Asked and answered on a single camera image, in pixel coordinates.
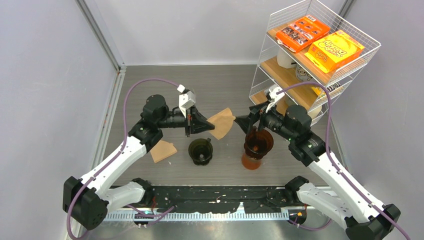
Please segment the amber brown coffee dripper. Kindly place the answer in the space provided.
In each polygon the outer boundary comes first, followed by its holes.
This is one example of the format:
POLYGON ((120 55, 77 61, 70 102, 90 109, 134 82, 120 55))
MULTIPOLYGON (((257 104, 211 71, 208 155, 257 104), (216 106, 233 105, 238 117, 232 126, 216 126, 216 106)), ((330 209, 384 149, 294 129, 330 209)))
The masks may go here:
POLYGON ((266 130, 258 130, 256 126, 245 136, 245 154, 253 159, 261 160, 274 146, 273 136, 266 130))

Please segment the brown paper coffee filter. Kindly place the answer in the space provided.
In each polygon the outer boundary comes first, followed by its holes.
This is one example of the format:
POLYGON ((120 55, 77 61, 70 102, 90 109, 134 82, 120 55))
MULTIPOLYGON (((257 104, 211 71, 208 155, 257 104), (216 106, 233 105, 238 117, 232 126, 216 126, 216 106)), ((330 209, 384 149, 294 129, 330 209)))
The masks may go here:
POLYGON ((231 130, 234 120, 236 117, 233 115, 229 107, 216 113, 207 119, 207 121, 214 125, 214 129, 210 130, 209 133, 217 140, 221 140, 231 130))

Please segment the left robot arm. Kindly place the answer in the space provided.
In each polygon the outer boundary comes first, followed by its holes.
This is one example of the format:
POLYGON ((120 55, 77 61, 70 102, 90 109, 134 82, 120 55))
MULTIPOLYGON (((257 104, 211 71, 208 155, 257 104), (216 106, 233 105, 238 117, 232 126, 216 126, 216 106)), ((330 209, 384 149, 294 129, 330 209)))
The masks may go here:
POLYGON ((116 188, 112 188, 113 183, 160 142, 163 129, 183 128, 188 137, 215 129, 196 108, 191 91, 180 94, 179 106, 172 110, 162 95, 151 95, 140 116, 123 142, 104 161, 82 177, 71 176, 64 182, 62 207, 67 213, 67 222, 74 219, 90 231, 99 226, 108 213, 119 208, 131 204, 148 207, 154 199, 153 187, 148 181, 138 177, 116 188))

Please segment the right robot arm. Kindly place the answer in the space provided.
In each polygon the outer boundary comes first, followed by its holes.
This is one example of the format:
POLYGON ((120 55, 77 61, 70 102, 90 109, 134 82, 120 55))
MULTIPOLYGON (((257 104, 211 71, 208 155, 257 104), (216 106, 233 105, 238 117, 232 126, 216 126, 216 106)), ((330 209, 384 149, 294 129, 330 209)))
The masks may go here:
POLYGON ((328 145, 311 131, 312 119, 301 105, 291 105, 285 114, 269 101, 251 106, 235 122, 246 134, 266 128, 289 141, 293 157, 320 176, 336 193, 333 197, 302 176, 289 181, 285 198, 291 205, 307 204, 336 222, 351 240, 382 240, 395 227, 401 211, 384 204, 367 191, 337 160, 328 145))

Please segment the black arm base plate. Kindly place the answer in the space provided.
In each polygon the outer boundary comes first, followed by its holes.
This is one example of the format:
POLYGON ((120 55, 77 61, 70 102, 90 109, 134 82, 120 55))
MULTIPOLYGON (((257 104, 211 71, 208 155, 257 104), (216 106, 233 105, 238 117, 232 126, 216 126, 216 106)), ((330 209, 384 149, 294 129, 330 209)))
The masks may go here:
POLYGON ((234 213, 239 207, 247 214, 277 213, 282 208, 309 208, 294 192, 283 186, 153 186, 147 196, 133 207, 157 209, 163 213, 172 208, 173 213, 234 213))

